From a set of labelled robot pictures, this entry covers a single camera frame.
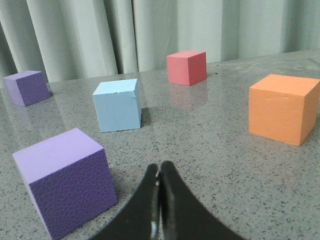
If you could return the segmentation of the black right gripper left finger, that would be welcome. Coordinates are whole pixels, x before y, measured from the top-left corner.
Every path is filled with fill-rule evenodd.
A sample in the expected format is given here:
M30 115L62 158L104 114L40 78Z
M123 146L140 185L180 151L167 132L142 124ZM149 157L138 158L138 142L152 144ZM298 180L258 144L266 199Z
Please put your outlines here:
M159 167L152 163L124 208L91 239L157 240L158 236Z

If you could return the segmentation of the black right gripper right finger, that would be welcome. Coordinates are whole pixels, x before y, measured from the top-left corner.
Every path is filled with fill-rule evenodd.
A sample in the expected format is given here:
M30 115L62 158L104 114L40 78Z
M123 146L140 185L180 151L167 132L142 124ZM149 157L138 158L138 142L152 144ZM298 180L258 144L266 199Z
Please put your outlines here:
M166 240L242 240L197 200L173 162L160 169L162 229Z

